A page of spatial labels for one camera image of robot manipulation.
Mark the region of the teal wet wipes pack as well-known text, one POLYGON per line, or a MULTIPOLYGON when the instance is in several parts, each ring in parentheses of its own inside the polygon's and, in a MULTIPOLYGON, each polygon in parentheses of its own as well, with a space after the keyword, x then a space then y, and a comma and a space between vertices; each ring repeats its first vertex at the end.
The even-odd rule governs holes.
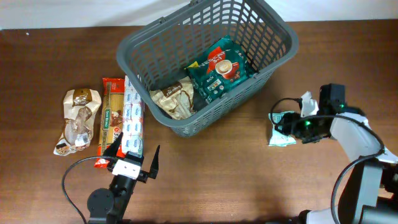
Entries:
MULTIPOLYGON (((283 115, 287 113, 293 113, 293 111, 269 114, 269 119, 278 123, 282 119, 283 115)), ((296 140, 291 136, 286 136, 278 132, 275 128, 275 124, 272 124, 272 134, 269 140, 269 146, 285 147, 292 144, 296 144, 296 140)))

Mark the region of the grey plastic shopping basket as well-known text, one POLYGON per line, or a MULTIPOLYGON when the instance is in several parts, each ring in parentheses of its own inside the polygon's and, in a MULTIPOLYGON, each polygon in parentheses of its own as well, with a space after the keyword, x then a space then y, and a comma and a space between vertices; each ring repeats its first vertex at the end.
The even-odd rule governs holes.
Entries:
POLYGON ((261 90, 298 49, 293 28, 265 1, 204 0, 191 1, 127 36, 116 59, 155 119, 179 136, 191 137, 261 90), (195 94, 195 114, 172 119, 152 101, 150 92, 184 78, 185 67, 226 35, 241 45, 254 75, 212 103, 195 94))

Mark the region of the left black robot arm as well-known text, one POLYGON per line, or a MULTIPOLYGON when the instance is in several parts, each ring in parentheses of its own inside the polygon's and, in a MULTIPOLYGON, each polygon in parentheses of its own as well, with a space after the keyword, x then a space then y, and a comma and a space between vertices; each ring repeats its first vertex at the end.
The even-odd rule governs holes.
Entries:
POLYGON ((123 134, 106 148, 103 155, 108 161, 107 169, 114 175, 107 189, 100 188, 88 197, 89 223, 125 223, 124 213, 138 182, 155 179, 159 171, 159 151, 157 147, 150 171, 141 169, 144 156, 128 152, 124 157, 117 155, 123 134))

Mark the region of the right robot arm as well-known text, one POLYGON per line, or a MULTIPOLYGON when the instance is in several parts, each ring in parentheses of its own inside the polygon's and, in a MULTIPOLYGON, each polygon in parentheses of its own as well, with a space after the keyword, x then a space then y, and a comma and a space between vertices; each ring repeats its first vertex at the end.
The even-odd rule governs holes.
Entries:
POLYGON ((350 163, 339 174, 324 210, 304 210, 287 223, 397 223, 397 156, 371 129, 366 114, 348 106, 345 86, 320 88, 319 100, 310 92, 294 98, 300 112, 272 120, 273 128, 302 143, 334 139, 350 163))

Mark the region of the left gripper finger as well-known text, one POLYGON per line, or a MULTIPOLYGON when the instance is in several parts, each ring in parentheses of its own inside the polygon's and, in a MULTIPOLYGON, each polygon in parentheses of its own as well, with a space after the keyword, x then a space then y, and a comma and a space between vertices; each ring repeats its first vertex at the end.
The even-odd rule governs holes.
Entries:
POLYGON ((116 157, 122 138, 123 133, 120 133, 116 140, 104 151, 103 156, 116 157))
POLYGON ((159 171, 159 151, 160 151, 160 145, 157 146, 154 158, 152 160, 152 164, 150 166, 148 177, 151 179, 156 179, 159 171))

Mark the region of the beige brown snack bag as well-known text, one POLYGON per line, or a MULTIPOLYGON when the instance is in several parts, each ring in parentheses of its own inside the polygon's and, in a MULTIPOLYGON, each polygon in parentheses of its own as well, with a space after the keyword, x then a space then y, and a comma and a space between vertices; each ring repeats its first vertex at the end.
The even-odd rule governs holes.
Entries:
POLYGON ((193 96, 194 88, 190 77, 180 79, 163 90, 150 91, 154 103, 176 120, 187 119, 196 113, 193 96))

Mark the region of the green Nescafe coffee bag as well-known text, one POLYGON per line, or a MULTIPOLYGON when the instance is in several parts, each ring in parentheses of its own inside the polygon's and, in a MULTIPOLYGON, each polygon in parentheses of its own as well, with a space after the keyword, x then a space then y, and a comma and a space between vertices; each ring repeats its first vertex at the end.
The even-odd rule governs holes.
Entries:
POLYGON ((208 104, 256 73, 243 48, 229 35, 215 42, 185 69, 194 89, 208 104))

